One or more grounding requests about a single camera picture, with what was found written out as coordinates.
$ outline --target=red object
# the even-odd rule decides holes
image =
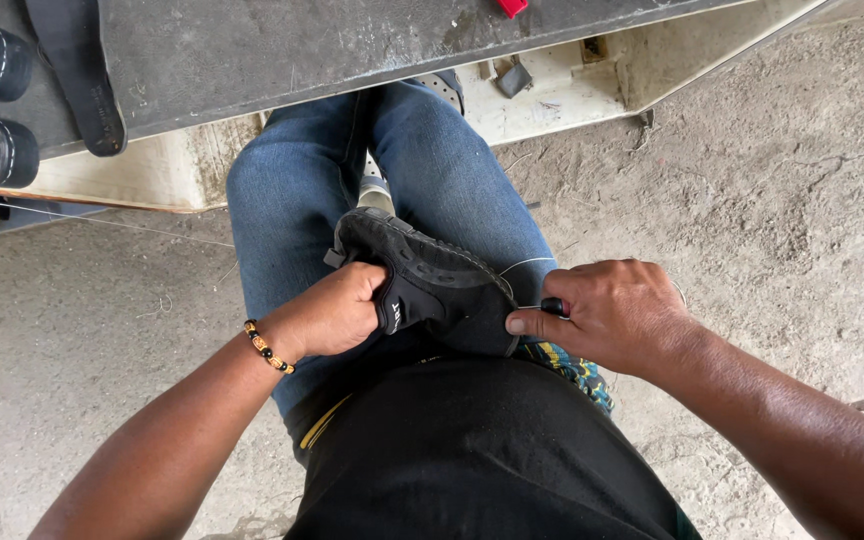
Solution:
[[[529,6],[529,0],[496,0],[499,6],[502,6],[502,11],[509,19],[515,19],[516,16]]]

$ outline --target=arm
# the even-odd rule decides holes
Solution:
[[[385,269],[354,263],[259,321],[282,361],[335,355],[378,326]],[[30,538],[181,538],[283,375],[240,332],[102,444]]]
[[[818,538],[864,538],[864,415],[730,345],[690,317],[658,265],[556,270],[545,291],[570,320],[510,314],[538,336],[668,392],[725,436]]]

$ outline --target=concrete floor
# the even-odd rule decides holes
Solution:
[[[561,265],[663,264],[706,325],[863,400],[864,19],[786,34],[657,121],[647,139],[617,121],[496,153],[522,158],[510,178],[542,202]],[[244,317],[233,248],[187,239],[232,244],[224,211],[98,217],[180,236],[83,221],[0,235],[0,539],[28,534],[96,447]],[[808,538],[708,426],[644,382],[609,380],[616,422],[706,538]],[[266,406],[187,538],[284,534],[303,473]]]

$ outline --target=jeans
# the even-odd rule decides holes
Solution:
[[[339,218],[357,204],[367,148],[389,181],[398,217],[497,272],[509,269],[502,277],[518,304],[539,303],[556,263],[533,260],[552,253],[496,156],[433,90],[401,80],[278,108],[235,160],[225,190],[249,318],[264,317],[333,270],[323,257]],[[419,326],[304,358],[271,394],[279,412],[284,417],[349,362],[425,347],[430,338]]]

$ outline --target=insole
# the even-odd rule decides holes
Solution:
[[[128,139],[109,83],[98,0],[26,0],[26,6],[85,147],[99,157],[120,154]]]

